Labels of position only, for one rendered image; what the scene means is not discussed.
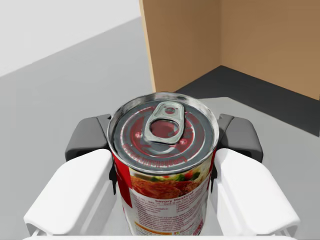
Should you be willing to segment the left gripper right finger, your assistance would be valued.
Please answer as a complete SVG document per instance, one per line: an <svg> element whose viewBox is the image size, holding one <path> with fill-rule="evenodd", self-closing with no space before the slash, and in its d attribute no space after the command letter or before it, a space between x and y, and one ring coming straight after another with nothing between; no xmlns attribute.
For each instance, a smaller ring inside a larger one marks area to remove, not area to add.
<svg viewBox="0 0 320 240"><path fill-rule="evenodd" d="M271 172L253 124L221 114L210 200L225 236L294 236L300 218Z"/></svg>

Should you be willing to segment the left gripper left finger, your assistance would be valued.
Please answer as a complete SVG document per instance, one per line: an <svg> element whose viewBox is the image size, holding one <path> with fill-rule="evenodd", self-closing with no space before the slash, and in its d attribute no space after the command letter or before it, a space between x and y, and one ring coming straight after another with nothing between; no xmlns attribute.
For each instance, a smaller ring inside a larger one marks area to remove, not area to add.
<svg viewBox="0 0 320 240"><path fill-rule="evenodd" d="M107 141L111 115L82 119L61 165L24 216L31 236L100 235L115 205L116 171Z"/></svg>

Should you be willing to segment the red and white can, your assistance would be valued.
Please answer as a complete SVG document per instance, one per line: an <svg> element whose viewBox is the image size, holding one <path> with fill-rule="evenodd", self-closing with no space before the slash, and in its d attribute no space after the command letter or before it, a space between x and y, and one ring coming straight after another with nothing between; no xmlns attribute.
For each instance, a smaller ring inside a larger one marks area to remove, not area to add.
<svg viewBox="0 0 320 240"><path fill-rule="evenodd" d="M143 95L114 113L107 141L133 235L200 234L218 140L214 114L184 94Z"/></svg>

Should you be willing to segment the tall board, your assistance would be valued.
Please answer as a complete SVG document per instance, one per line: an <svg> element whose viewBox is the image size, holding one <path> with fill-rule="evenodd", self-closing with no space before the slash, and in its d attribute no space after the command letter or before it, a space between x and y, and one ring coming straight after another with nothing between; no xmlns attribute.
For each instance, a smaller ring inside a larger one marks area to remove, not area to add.
<svg viewBox="0 0 320 240"><path fill-rule="evenodd" d="M139 0L152 89L225 66L320 100L320 0Z"/></svg>

